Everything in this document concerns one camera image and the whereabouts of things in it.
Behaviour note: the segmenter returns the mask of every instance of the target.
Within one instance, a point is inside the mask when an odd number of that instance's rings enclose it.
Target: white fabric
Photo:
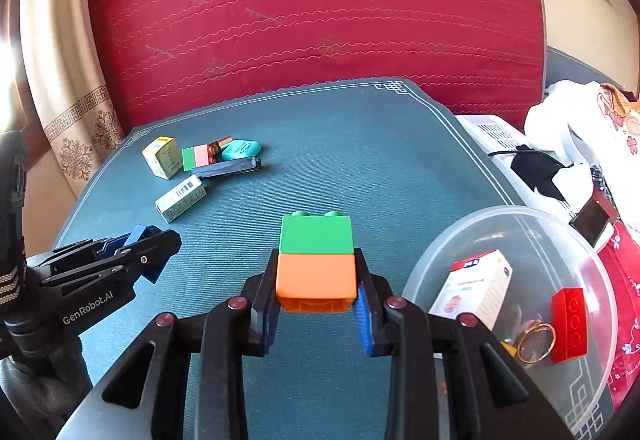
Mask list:
[[[532,108],[525,122],[525,134],[532,147],[560,156],[567,150],[566,135],[575,134],[593,152],[620,213],[633,239],[640,243],[640,122],[615,124],[607,114],[607,95],[597,82],[576,84],[562,80],[549,87],[545,101]],[[635,111],[628,118],[640,120]]]

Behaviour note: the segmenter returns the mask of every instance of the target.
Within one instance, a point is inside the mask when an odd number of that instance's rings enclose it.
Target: barcode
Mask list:
[[[193,182],[187,182],[187,184],[184,187],[180,187],[180,189],[177,189],[175,191],[175,193],[180,196],[183,195],[185,192],[187,192],[191,187],[193,187]]]

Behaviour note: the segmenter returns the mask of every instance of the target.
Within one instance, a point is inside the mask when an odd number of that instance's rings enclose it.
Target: patterned curtain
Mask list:
[[[92,90],[82,98],[38,98],[34,102],[58,163],[76,195],[122,139],[124,133],[106,86]],[[60,100],[70,104],[51,122],[46,123],[44,113],[60,110]]]
[[[27,78],[76,196],[124,133],[100,69],[87,0],[20,0]]]

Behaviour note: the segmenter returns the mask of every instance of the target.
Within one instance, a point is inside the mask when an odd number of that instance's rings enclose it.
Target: blue gripper pad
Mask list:
[[[102,250],[98,252],[98,259],[106,259],[108,257],[111,257],[113,254],[115,254],[116,250],[118,250],[119,248],[122,248],[128,236],[129,234],[124,234],[108,240],[102,247]]]
[[[133,235],[133,232],[137,229],[137,227],[144,227],[144,225],[136,225],[133,231],[131,232],[131,235]],[[160,232],[162,232],[162,230],[158,229],[158,227],[156,227],[155,225],[149,225],[148,227],[145,227],[144,232],[140,234],[140,237],[137,239],[137,241],[139,241],[140,239],[151,237]],[[146,270],[145,272],[142,273],[142,276],[149,282],[156,284],[156,281],[158,281],[160,274],[162,274],[162,270],[164,270],[165,266],[166,266],[166,261],[162,264],[159,264],[158,267],[156,267],[153,270]]]
[[[275,293],[272,293],[262,323],[262,347],[265,355],[269,353],[269,349],[276,338],[278,317],[280,317],[280,303],[276,299]]]
[[[362,283],[358,285],[358,296],[353,303],[353,321],[356,325],[356,333],[358,334],[358,342],[366,356],[373,353],[373,335],[371,333],[371,314],[369,304],[365,297],[364,287]]]
[[[122,246],[131,245],[132,243],[135,243],[137,240],[141,239],[142,237],[147,237],[146,235],[143,236],[146,229],[147,229],[146,225],[137,224],[135,227],[133,227],[133,230],[129,234],[129,237],[127,238],[127,240],[124,242],[124,245]]]

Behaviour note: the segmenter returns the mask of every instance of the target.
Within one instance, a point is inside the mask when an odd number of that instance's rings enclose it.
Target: teal soap box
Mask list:
[[[252,140],[231,140],[222,152],[223,160],[236,160],[255,156],[260,152],[260,144]]]

